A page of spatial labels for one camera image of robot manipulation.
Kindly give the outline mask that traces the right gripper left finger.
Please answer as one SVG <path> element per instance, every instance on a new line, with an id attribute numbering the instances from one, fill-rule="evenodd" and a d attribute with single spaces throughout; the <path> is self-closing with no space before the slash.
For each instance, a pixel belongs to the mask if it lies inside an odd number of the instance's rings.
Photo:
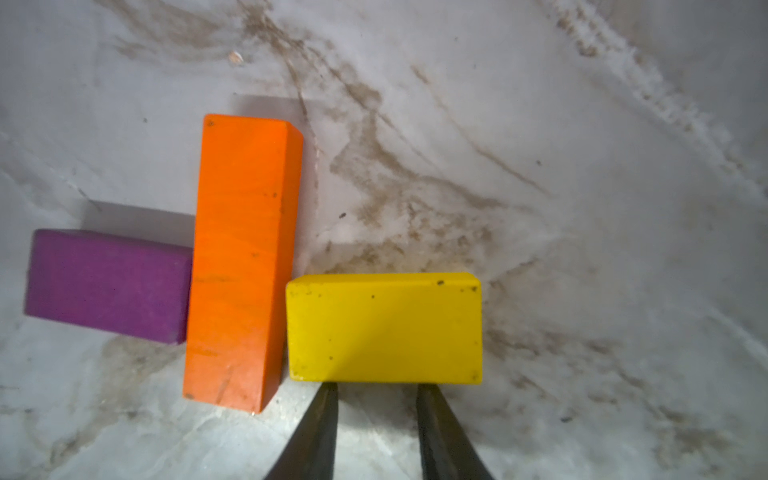
<path id="1" fill-rule="evenodd" d="M 323 383 L 265 479 L 332 479 L 338 409 L 338 385 Z"/>

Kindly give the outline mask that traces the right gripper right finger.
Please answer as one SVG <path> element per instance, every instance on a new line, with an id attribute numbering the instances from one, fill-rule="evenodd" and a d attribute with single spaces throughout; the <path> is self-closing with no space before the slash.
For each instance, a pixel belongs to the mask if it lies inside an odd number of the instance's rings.
<path id="1" fill-rule="evenodd" d="M 437 385 L 418 385 L 416 411 L 424 479 L 493 478 Z"/>

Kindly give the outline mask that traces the orange long block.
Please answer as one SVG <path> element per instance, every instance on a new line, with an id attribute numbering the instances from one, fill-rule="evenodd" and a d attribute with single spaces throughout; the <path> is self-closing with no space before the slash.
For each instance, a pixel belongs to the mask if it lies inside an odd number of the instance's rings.
<path id="1" fill-rule="evenodd" d="M 303 144 L 287 121 L 204 118 L 187 399 L 259 413 L 279 388 Z"/>

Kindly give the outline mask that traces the yellow short block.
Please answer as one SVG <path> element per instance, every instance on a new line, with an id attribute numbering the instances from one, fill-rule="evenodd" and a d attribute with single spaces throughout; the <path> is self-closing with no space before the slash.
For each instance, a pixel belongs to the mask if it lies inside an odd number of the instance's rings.
<path id="1" fill-rule="evenodd" d="M 483 380 L 482 283 L 470 273 L 305 275 L 286 301 L 293 380 Z"/>

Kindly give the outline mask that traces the purple block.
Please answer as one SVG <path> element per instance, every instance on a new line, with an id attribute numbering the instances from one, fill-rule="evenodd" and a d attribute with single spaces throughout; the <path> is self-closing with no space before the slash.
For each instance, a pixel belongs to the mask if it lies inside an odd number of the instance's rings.
<path id="1" fill-rule="evenodd" d="M 84 230 L 32 235 L 24 313 L 163 344 L 186 340 L 193 251 Z"/>

